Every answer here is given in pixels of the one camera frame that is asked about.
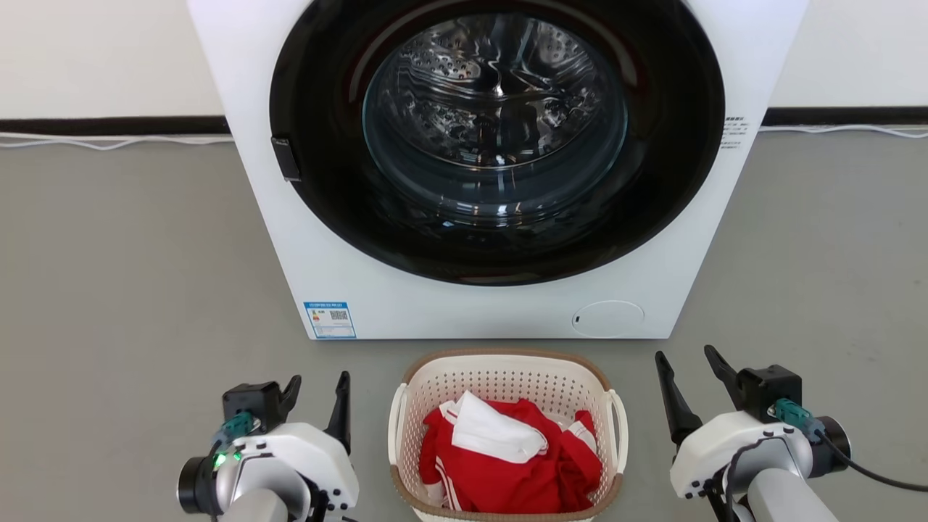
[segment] laundry basket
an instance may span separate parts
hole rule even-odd
[[[593,507],[551,515],[500,515],[453,511],[429,505],[419,477],[419,454],[427,426],[425,416],[465,391],[484,400],[532,400],[548,416],[573,419],[588,410],[596,429],[602,463]],[[592,520],[615,499],[622,487],[628,457],[628,421],[622,400],[588,360],[534,350],[457,350],[419,360],[406,372],[390,408],[388,448],[396,490],[426,522],[568,522]]]

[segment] door glass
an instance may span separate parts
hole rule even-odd
[[[556,215],[611,171],[626,128],[617,71],[599,51],[518,13],[413,37],[384,60],[364,102],[380,173],[448,227]]]

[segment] front-loading washing machine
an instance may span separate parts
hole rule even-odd
[[[312,338],[665,338],[807,0],[188,3]]]

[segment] red clothing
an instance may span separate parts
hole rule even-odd
[[[457,448],[451,444],[454,426],[435,409],[423,421],[429,426],[419,459],[424,484],[443,484],[446,503],[459,511],[545,514],[592,506],[587,495],[599,486],[602,464],[595,452],[588,411],[579,411],[575,415],[578,423],[561,431],[529,400],[520,399],[514,404],[486,402],[496,411],[539,430],[548,440],[548,450],[527,463],[509,463]]]

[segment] robotic arm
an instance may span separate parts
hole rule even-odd
[[[239,385],[223,394],[226,422],[208,457],[187,461],[177,500],[187,513],[223,522],[322,522],[357,504],[351,452],[351,378],[342,372],[329,427],[287,423],[300,376],[281,392],[277,383]]]
[[[708,499],[719,522],[837,522],[806,480],[846,469],[816,435],[850,455],[841,425],[802,409],[799,375],[779,365],[735,372],[712,346],[705,356],[736,409],[706,424],[687,405],[664,353],[655,357],[677,444],[670,468],[677,496]]]

